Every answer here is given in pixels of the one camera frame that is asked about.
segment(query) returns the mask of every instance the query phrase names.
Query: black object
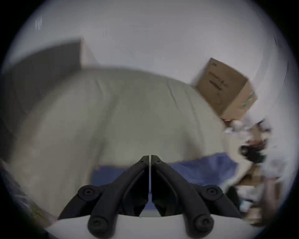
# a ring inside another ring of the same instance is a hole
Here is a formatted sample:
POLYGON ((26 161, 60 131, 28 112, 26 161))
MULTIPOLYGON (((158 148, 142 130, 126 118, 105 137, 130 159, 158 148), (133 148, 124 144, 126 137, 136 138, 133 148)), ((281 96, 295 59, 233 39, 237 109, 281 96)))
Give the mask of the black object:
POLYGON ((253 163, 262 163, 266 158, 265 155, 262 155, 260 150, 254 148, 253 146, 242 145, 239 148, 241 155, 245 156, 249 161, 253 163))
MULTIPOLYGON (((114 182, 83 186, 58 219, 89 215, 88 230, 97 238, 113 235, 118 214, 139 216, 148 202, 149 156, 143 156, 114 182)), ((241 218, 238 209, 218 186, 187 182, 178 172, 151 157, 152 201, 161 216, 184 214, 190 236, 202 238, 213 229, 210 213, 241 218)))

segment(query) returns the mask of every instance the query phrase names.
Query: white bedsheet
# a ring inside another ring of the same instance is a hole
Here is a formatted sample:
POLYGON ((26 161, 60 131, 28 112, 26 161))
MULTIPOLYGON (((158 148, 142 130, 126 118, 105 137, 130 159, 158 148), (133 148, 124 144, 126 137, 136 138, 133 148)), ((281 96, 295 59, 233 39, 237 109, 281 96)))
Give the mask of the white bedsheet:
POLYGON ((98 165, 130 166, 144 155, 164 162, 228 152, 251 163, 240 142, 199 93, 182 82, 125 69, 82 70, 36 105, 20 127, 10 170, 40 207, 58 216, 98 165))

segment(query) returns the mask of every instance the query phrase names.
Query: white wall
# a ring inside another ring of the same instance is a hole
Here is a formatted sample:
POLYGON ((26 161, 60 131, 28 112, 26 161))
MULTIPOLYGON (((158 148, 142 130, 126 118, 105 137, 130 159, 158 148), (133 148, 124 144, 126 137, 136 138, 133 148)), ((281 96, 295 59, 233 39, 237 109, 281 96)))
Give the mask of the white wall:
POLYGON ((276 144, 290 161, 289 187, 298 162, 298 67, 259 7, 242 0, 49 1, 25 23, 4 66, 76 37, 84 38, 101 66, 141 69, 187 84, 198 80, 211 57, 242 72, 259 97, 248 117, 270 118, 276 144))

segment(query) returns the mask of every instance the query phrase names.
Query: screw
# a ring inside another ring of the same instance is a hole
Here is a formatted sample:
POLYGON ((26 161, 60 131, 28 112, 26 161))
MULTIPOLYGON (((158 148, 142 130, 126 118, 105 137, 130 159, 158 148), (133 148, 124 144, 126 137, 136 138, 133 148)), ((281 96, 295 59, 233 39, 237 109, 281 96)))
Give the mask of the screw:
POLYGON ((207 194, 209 195, 217 195, 218 191, 215 188, 209 188, 207 189, 207 194))
POLYGON ((213 229, 214 221, 208 215, 201 215, 195 220, 195 228, 200 232, 207 232, 213 229))
POLYGON ((92 190, 91 188, 87 188, 83 190, 83 195, 84 196, 91 196, 94 194, 94 190, 92 190))
POLYGON ((90 225, 91 225, 92 230, 98 231, 98 232, 105 232, 108 229, 107 221, 101 217, 91 218, 90 225))

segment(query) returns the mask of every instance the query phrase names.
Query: cardboard box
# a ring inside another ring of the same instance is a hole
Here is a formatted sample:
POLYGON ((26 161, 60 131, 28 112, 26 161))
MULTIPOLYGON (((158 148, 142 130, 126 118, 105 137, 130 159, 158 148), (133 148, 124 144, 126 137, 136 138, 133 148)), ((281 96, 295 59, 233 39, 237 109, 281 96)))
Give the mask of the cardboard box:
POLYGON ((241 119, 257 99, 245 76, 213 58, 197 89, 225 120, 241 119))

